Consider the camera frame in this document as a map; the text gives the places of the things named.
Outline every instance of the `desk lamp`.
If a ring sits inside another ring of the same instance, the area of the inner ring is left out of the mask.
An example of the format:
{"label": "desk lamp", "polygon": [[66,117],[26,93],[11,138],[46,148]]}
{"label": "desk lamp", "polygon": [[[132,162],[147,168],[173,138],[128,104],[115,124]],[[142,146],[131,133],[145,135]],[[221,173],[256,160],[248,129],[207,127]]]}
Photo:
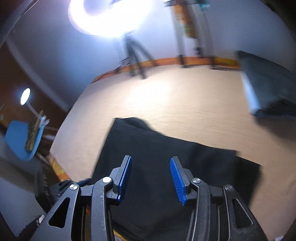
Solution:
{"label": "desk lamp", "polygon": [[40,119],[40,125],[39,126],[46,126],[49,123],[49,120],[46,120],[46,115],[41,116],[37,113],[37,111],[31,106],[29,102],[29,97],[30,97],[31,90],[29,88],[26,88],[24,92],[22,93],[22,96],[20,98],[20,105],[23,106],[27,104],[29,107],[30,111],[38,118]]}

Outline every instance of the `orange trim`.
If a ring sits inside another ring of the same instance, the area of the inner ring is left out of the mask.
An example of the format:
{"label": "orange trim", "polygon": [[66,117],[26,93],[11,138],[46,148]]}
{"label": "orange trim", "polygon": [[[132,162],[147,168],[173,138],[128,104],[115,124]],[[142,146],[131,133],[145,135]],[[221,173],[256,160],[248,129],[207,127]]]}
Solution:
{"label": "orange trim", "polygon": [[[179,58],[161,58],[161,59],[156,59],[155,62],[159,66],[176,65],[176,64],[180,63]],[[199,57],[184,57],[184,62],[185,62],[185,64],[189,64],[189,65],[210,65],[211,64],[210,58],[199,58]],[[234,69],[240,69],[239,62],[234,59],[215,57],[214,62],[215,62],[215,65],[217,65],[217,66],[225,66],[225,67],[231,67]],[[152,64],[150,61],[141,62],[141,65],[143,68],[152,67]],[[138,66],[136,64],[133,64],[132,66],[135,70],[138,69]],[[129,66],[124,66],[120,69],[120,73],[128,72],[129,70],[130,70]],[[96,77],[92,81],[92,83],[94,83],[98,80],[102,80],[102,79],[114,76],[116,74],[117,73],[114,70],[111,70],[109,72],[106,72],[106,73],[101,74],[98,77]]]}
{"label": "orange trim", "polygon": [[119,237],[122,241],[127,241],[124,237],[122,237],[118,232],[113,229],[114,235]]}
{"label": "orange trim", "polygon": [[47,156],[47,159],[49,160],[49,163],[52,166],[53,171],[58,176],[60,181],[65,181],[67,179],[70,179],[70,177],[61,168],[61,166],[58,164],[56,158],[52,154],[49,154]]}

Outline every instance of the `bright light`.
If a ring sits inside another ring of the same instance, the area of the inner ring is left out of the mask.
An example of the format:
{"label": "bright light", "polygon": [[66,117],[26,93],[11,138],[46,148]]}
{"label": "bright light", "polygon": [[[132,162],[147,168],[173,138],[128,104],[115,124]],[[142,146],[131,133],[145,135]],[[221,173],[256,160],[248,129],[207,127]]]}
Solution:
{"label": "bright light", "polygon": [[135,30],[150,8],[151,0],[121,0],[104,13],[91,16],[85,12],[83,0],[71,0],[68,17],[72,26],[84,34],[119,37]]}
{"label": "bright light", "polygon": [[167,82],[143,81],[135,86],[130,94],[130,104],[141,106],[164,105],[168,101],[170,86]]}
{"label": "bright light", "polygon": [[24,92],[22,93],[22,97],[20,98],[20,105],[24,105],[27,102],[30,96],[30,92],[31,91],[29,88],[24,90]]}

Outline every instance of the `blue gripper pad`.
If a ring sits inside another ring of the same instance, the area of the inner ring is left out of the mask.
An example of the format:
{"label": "blue gripper pad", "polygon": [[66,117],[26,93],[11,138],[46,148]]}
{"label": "blue gripper pad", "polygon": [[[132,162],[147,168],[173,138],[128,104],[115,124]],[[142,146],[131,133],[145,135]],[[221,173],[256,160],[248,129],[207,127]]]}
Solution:
{"label": "blue gripper pad", "polygon": [[184,181],[181,177],[181,174],[177,168],[174,158],[172,158],[170,160],[170,172],[172,174],[172,178],[173,178],[173,181],[175,184],[178,199],[182,203],[182,205],[185,206],[186,202],[187,202],[185,183],[184,183]]}
{"label": "blue gripper pad", "polygon": [[124,199],[124,195],[126,193],[126,187],[127,187],[130,175],[131,175],[131,156],[128,158],[126,162],[126,166],[124,168],[122,178],[118,185],[118,197],[117,197],[118,202],[121,202]]}

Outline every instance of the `wall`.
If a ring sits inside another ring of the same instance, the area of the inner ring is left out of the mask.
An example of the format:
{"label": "wall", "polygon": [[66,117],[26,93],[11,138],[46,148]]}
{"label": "wall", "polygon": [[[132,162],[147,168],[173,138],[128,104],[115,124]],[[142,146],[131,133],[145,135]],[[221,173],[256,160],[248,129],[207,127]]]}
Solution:
{"label": "wall", "polygon": [[296,70],[296,42],[280,19],[260,0],[211,0],[206,13],[215,53],[236,58],[243,50]]}
{"label": "wall", "polygon": [[[133,36],[156,59],[175,57],[178,51],[171,12],[161,0],[151,1],[148,17]],[[69,2],[37,2],[17,23],[7,42],[32,79],[38,76],[36,82],[46,83],[72,106],[96,76],[117,68],[121,59],[114,39],[82,34],[72,27]],[[206,16],[218,57],[235,58],[234,51],[239,49],[295,70],[296,43],[280,17],[260,0],[209,2]],[[186,55],[193,56],[193,40],[185,43]]]}
{"label": "wall", "polygon": [[2,0],[0,2],[0,19],[5,20],[23,0]]}
{"label": "wall", "polygon": [[45,115],[50,119],[49,126],[60,127],[66,117],[66,112],[61,110],[30,80],[14,60],[5,44],[0,49],[0,73],[0,105],[4,104],[1,114],[4,116],[2,122],[5,126],[8,126],[11,120],[25,122],[32,120],[33,113],[29,108],[26,105],[19,105],[22,92],[26,88],[30,88],[29,100],[31,105],[37,112],[44,111]]}

